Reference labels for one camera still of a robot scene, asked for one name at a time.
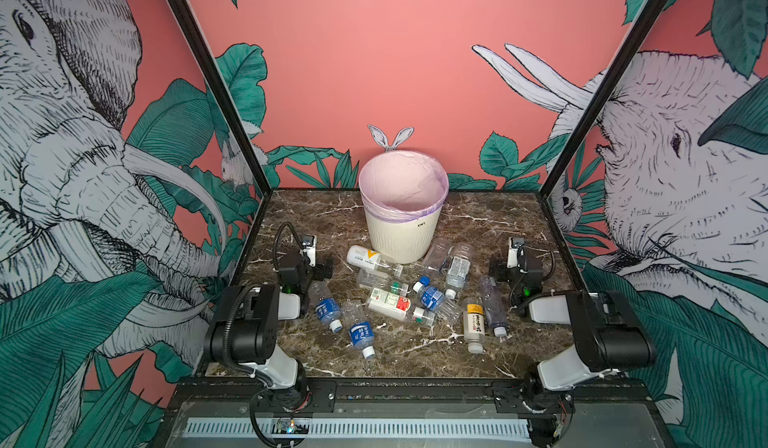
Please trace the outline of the clear bottle blue label front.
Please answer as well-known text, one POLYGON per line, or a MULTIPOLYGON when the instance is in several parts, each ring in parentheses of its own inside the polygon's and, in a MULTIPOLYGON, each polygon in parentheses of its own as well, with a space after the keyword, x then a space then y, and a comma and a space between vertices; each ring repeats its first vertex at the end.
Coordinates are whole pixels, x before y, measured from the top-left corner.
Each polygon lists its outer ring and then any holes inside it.
POLYGON ((375 333, 359 300, 348 300, 342 305, 343 324, 352 346, 365 360, 375 357, 375 333))

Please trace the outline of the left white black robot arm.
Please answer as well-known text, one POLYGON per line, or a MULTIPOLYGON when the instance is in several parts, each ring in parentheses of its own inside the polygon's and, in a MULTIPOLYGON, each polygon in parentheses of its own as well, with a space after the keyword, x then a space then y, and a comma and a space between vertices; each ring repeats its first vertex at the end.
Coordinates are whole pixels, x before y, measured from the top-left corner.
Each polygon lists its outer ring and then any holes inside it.
POLYGON ((313 262, 299 248, 273 255, 278 282, 227 287, 203 342, 204 357, 262 383, 286 411, 303 409, 311 397, 304 366, 278 345, 280 320, 297 319, 309 306, 313 281, 332 277, 334 262, 313 262))

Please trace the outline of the clear bottle white cap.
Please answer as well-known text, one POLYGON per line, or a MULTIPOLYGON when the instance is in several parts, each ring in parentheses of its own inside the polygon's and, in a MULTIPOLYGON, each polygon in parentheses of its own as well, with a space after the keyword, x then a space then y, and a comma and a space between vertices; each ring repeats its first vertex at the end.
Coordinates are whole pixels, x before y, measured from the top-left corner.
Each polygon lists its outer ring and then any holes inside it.
POLYGON ((482 275, 479 288, 490 331, 497 338, 505 338, 508 335, 507 309, 495 279, 489 275, 482 275))

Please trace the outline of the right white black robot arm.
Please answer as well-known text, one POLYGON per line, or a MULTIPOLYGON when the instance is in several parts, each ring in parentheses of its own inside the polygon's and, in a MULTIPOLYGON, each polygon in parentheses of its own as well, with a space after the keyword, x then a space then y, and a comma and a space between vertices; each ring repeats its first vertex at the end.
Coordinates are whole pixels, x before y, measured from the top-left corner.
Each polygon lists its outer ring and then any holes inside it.
POLYGON ((566 325, 573 342, 531 366, 519 387, 523 407, 540 414, 563 407, 566 394, 597 378, 653 365, 656 347, 625 295, 618 291, 542 291, 543 263, 522 245, 494 256, 486 283, 509 285, 509 307, 538 324, 566 325))

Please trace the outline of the clear bottle blue label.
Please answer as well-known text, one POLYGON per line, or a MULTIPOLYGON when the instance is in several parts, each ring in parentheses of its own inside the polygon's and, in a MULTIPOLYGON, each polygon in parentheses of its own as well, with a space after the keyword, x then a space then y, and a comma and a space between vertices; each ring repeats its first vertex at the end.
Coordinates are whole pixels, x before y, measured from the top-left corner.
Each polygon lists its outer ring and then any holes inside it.
POLYGON ((313 281, 309 287, 309 297, 318 320, 331 332, 339 333, 343 328, 342 310, 334 299, 327 282, 313 281))
POLYGON ((375 333, 359 300, 348 300, 342 305, 343 324, 352 346, 365 360, 375 357, 375 333))

